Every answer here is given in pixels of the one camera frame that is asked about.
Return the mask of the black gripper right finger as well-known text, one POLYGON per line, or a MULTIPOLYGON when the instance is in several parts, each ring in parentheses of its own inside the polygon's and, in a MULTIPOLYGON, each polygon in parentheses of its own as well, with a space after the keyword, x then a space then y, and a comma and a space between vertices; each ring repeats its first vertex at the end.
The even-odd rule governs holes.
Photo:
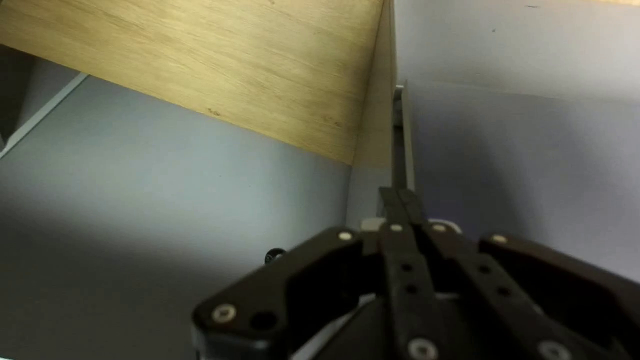
POLYGON ((489 360, 600 360, 600 350, 548 317, 531 293, 491 256, 444 221, 426 221, 414 192, 401 190, 401 214, 412 225, 437 306, 447 320, 444 343, 466 355, 466 341, 489 360))

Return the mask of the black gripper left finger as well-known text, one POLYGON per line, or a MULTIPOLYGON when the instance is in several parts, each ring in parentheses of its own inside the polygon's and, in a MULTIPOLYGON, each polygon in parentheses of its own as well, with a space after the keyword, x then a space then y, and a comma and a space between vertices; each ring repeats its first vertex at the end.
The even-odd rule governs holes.
POLYGON ((434 285, 410 211, 401 190, 383 188, 381 199, 381 252, 397 353, 403 360, 438 360, 434 285))

